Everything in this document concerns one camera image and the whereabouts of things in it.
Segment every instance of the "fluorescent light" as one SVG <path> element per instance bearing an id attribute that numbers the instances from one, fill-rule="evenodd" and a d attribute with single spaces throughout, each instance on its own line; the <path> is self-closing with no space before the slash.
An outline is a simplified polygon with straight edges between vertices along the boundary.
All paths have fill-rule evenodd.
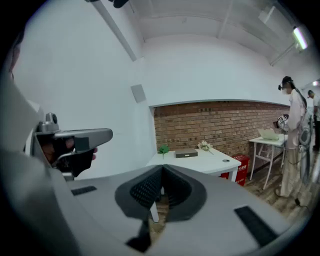
<path id="1" fill-rule="evenodd" d="M 293 33 L 295 35 L 295 38 L 297 39 L 297 41 L 299 42 L 301 48 L 304 50 L 308 47 L 306 40 L 304 38 L 304 36 L 302 35 L 301 31 L 299 30 L 299 28 L 295 28 L 293 30 Z"/>

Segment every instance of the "brick wall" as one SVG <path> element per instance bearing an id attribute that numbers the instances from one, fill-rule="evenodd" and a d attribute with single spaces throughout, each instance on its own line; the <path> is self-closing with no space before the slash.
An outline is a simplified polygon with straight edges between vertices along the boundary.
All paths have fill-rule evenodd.
<path id="1" fill-rule="evenodd" d="M 187 149 L 205 140 L 229 156 L 252 157 L 253 145 L 249 140 L 260 136 L 257 128 L 273 128 L 273 122 L 288 112 L 288 106 L 248 101 L 160 106 L 154 110 L 156 145 L 168 145 L 170 150 Z M 257 161 L 255 167 L 262 164 Z"/>

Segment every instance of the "long hair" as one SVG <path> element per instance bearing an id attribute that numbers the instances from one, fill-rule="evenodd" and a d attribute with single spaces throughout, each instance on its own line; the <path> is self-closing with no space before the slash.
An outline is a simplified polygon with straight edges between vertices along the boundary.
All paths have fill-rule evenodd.
<path id="1" fill-rule="evenodd" d="M 301 97 L 301 99 L 302 99 L 302 101 L 303 101 L 303 103 L 304 103 L 304 107 L 307 108 L 307 100 L 306 100 L 305 97 L 303 97 L 303 95 L 301 94 L 301 92 L 296 88 L 294 82 L 293 82 L 293 81 L 290 81 L 290 82 L 288 82 L 288 83 L 290 84 L 291 89 L 292 89 L 292 90 L 296 90 L 296 92 L 300 95 L 300 97 Z"/>

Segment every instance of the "table leg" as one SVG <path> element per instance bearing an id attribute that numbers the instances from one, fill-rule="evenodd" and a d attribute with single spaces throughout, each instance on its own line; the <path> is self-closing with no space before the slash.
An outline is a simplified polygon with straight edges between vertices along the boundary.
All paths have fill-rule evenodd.
<path id="1" fill-rule="evenodd" d="M 262 152 L 262 149 L 264 148 L 264 144 L 261 144 L 261 147 L 260 147 L 260 150 L 259 150 L 259 153 L 258 153 L 258 156 L 261 155 L 261 152 Z"/>
<path id="2" fill-rule="evenodd" d="M 268 153 L 266 154 L 266 158 L 269 158 L 270 150 L 268 150 Z"/>
<path id="3" fill-rule="evenodd" d="M 150 208 L 151 216 L 154 222 L 159 222 L 159 215 L 157 211 L 156 202 L 153 203 L 153 205 Z"/>
<path id="4" fill-rule="evenodd" d="M 265 190 L 266 185 L 267 185 L 267 182 L 268 182 L 268 179 L 269 179 L 269 175 L 270 175 L 270 172 L 271 172 L 272 163 L 273 163 L 273 161 L 274 161 L 274 153 L 275 153 L 275 146 L 274 146 L 274 145 L 272 145 L 272 146 L 271 146 L 271 160 L 270 160 L 270 166 L 269 166 L 268 175 L 266 176 L 266 180 L 265 180 L 265 183 L 264 183 L 264 186 L 263 186 L 263 190 Z"/>
<path id="5" fill-rule="evenodd" d="M 281 162 L 281 168 L 282 166 L 284 166 L 284 162 L 285 162 L 285 155 L 286 155 L 286 149 L 283 149 L 283 154 L 282 154 L 282 162 Z"/>
<path id="6" fill-rule="evenodd" d="M 235 182 L 236 181 L 236 177 L 237 177 L 237 172 L 238 172 L 238 168 L 236 168 L 236 170 L 234 171 L 230 171 L 229 172 L 229 181 Z"/>
<path id="7" fill-rule="evenodd" d="M 254 168 L 255 168 L 255 162 L 256 162 L 256 153 L 257 153 L 257 143 L 254 142 L 253 143 L 254 146 L 254 152 L 253 152 L 253 164 L 252 164 L 252 170 L 251 170 L 251 174 L 250 174 L 250 181 L 252 179 L 252 174 L 254 174 Z"/>

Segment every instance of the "person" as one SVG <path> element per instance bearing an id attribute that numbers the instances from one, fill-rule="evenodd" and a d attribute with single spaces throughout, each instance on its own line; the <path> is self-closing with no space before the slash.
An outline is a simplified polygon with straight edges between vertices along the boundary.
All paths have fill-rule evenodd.
<path id="1" fill-rule="evenodd" d="M 287 121 L 288 139 L 286 142 L 286 155 L 283 167 L 281 187 L 275 190 L 275 194 L 288 198 L 300 179 L 298 168 L 299 154 L 299 126 L 307 111 L 307 101 L 295 87 L 294 81 L 289 76 L 282 79 L 282 92 L 290 95 L 290 110 Z"/>
<path id="2" fill-rule="evenodd" d="M 314 117 L 314 133 L 315 143 L 313 146 L 314 151 L 320 150 L 320 98 L 312 91 L 308 91 L 308 98 L 313 99 L 313 117 Z"/>
<path id="3" fill-rule="evenodd" d="M 8 70 L 8 73 L 9 73 L 12 80 L 15 79 L 13 71 L 14 71 L 14 67 L 18 61 L 18 58 L 20 56 L 20 48 L 21 48 L 21 43 L 24 39 L 24 36 L 25 36 L 25 28 L 23 28 L 22 31 L 19 33 L 19 35 L 18 35 L 18 37 L 12 47 L 12 55 L 10 57 L 11 60 L 10 60 L 10 65 L 9 65 L 9 70 Z M 54 163 L 58 158 L 58 156 L 55 152 L 55 149 L 54 149 L 54 145 L 51 142 L 40 143 L 40 145 L 41 145 L 42 151 L 43 151 L 46 159 L 48 160 L 48 162 L 50 164 Z M 72 138 L 67 139 L 65 141 L 65 146 L 68 150 L 72 151 L 75 147 L 74 140 Z M 97 153 L 97 152 L 98 152 L 98 149 L 95 148 L 93 155 L 92 155 L 92 160 L 95 160 L 97 158 L 97 156 L 95 155 L 95 153 Z"/>

